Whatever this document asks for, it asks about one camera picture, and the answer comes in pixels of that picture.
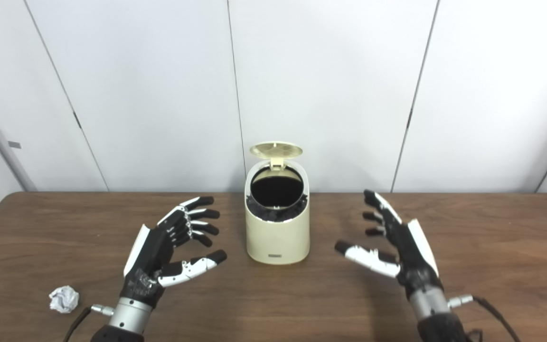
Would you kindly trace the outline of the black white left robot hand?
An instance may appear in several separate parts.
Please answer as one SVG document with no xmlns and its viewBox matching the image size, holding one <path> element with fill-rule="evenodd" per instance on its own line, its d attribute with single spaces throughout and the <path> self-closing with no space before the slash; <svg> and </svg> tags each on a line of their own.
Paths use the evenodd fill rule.
<svg viewBox="0 0 547 342">
<path fill-rule="evenodd" d="M 227 258 L 224 250 L 206 256 L 172 262 L 174 251 L 195 241 L 205 247 L 219 229 L 203 219 L 217 219 L 219 211 L 207 208 L 211 196 L 201 196 L 178 204 L 150 228 L 142 225 L 123 269 L 120 297 L 155 309 L 165 288 L 182 284 L 217 267 Z"/>
</svg>

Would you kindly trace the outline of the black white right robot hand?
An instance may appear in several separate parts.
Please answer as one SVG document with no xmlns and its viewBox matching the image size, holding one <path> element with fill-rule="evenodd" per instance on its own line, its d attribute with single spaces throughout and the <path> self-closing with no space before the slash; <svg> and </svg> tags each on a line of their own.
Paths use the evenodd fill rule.
<svg viewBox="0 0 547 342">
<path fill-rule="evenodd" d="M 377 223 L 366 229 L 370 237 L 384 237 L 397 250 L 397 256 L 378 249 L 338 240 L 335 250 L 348 260 L 377 274 L 395 278 L 410 298 L 417 291 L 438 288 L 443 291 L 438 266 L 423 228 L 417 219 L 404 221 L 380 193 L 366 189 L 364 202 L 372 211 L 363 212 L 363 218 Z"/>
</svg>

